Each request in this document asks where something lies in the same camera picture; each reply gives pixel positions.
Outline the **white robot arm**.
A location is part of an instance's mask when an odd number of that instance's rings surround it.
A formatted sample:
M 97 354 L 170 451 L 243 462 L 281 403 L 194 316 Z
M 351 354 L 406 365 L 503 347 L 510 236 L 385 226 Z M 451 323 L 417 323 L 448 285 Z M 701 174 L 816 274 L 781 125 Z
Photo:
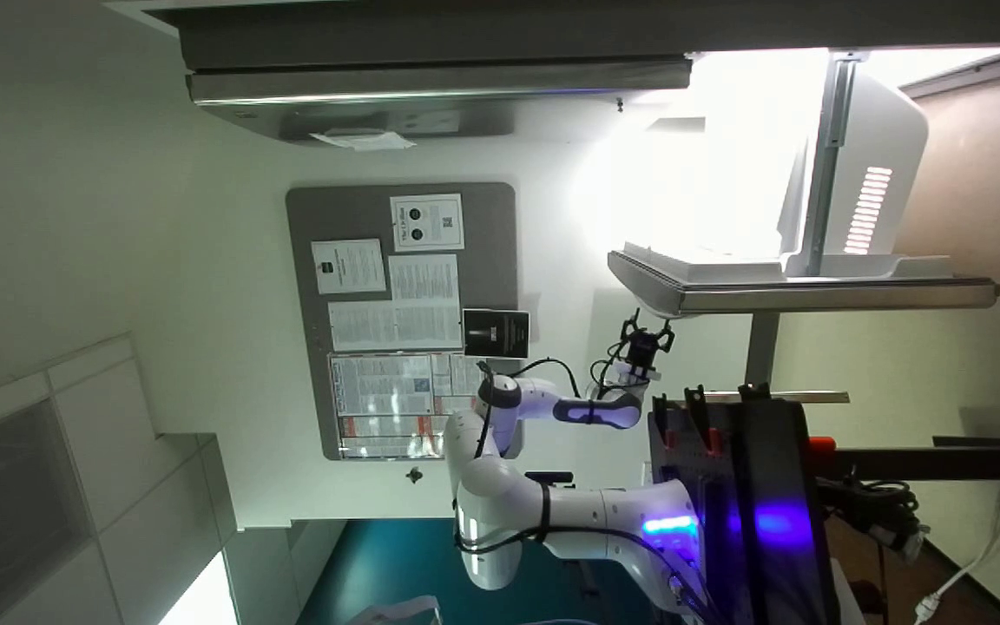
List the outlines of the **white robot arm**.
M 444 424 L 455 549 L 479 590 L 503 590 L 521 549 L 542 545 L 556 559 L 615 563 L 653 608 L 705 625 L 712 601 L 701 573 L 701 517 L 681 479 L 580 493 L 514 465 L 528 420 L 635 427 L 656 375 L 653 358 L 670 347 L 670 326 L 646 330 L 628 316 L 590 396 L 563 396 L 528 368 L 479 365 L 472 410 Z

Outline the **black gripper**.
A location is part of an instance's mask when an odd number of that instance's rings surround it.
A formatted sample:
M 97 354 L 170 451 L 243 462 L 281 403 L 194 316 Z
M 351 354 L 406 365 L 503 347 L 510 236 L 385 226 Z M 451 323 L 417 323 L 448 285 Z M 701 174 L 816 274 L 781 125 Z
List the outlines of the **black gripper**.
M 639 309 L 622 323 L 618 337 L 628 340 L 639 330 Z M 653 333 L 635 333 L 625 344 L 625 365 L 632 378 L 646 378 L 653 372 L 653 358 L 660 347 L 674 347 L 677 333 L 674 323 L 663 319 L 663 326 Z

